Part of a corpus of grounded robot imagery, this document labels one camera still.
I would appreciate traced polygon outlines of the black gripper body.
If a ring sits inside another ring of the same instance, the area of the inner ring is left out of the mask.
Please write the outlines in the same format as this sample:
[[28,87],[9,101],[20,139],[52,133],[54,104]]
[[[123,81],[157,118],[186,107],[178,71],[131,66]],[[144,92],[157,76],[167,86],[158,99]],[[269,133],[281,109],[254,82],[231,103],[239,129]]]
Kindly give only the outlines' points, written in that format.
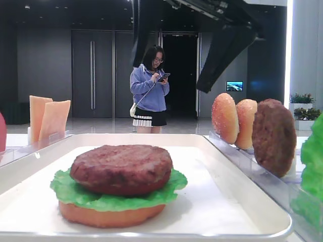
[[264,38],[265,31],[261,13],[246,1],[166,1],[173,9],[181,6],[194,13],[202,14],[216,24],[226,27],[246,27],[256,33],[256,38]]

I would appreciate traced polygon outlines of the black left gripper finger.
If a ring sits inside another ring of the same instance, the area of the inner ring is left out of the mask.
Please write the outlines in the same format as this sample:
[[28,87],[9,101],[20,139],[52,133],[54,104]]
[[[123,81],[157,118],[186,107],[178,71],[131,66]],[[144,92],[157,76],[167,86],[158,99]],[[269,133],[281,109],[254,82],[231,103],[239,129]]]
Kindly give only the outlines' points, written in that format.
[[204,93],[210,92],[228,65],[251,44],[251,28],[227,25],[218,27],[213,32],[209,52],[199,75],[196,89]]

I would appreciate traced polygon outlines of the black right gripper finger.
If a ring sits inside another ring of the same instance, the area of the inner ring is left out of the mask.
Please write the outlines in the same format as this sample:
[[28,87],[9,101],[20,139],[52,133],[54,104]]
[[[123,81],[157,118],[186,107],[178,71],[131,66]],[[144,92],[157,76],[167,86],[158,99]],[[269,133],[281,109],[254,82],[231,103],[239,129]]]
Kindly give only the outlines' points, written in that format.
[[133,37],[132,50],[133,67],[139,67],[143,60],[149,35],[149,9],[148,1],[133,0]]

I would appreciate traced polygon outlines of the white shoulder bag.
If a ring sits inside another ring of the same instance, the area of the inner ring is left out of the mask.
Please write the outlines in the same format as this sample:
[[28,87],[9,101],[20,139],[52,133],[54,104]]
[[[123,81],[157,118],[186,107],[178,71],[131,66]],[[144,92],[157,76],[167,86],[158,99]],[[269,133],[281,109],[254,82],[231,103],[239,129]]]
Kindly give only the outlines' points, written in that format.
[[133,105],[132,105],[132,107],[129,110],[130,117],[134,117],[135,116],[136,108],[137,108],[137,103],[134,102]]

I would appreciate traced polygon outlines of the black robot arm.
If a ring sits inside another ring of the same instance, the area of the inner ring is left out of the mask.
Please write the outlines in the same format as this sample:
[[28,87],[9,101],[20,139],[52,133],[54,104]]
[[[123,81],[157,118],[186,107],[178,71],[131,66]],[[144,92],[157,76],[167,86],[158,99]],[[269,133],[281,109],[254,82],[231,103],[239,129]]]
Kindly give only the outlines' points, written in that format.
[[[143,59],[148,35],[161,13],[159,1],[132,1],[134,46],[131,63],[138,67]],[[185,5],[210,19],[216,26],[204,67],[196,88],[208,93],[229,64],[257,38],[264,38],[268,24],[258,7],[287,7],[292,1],[169,1],[174,9]]]

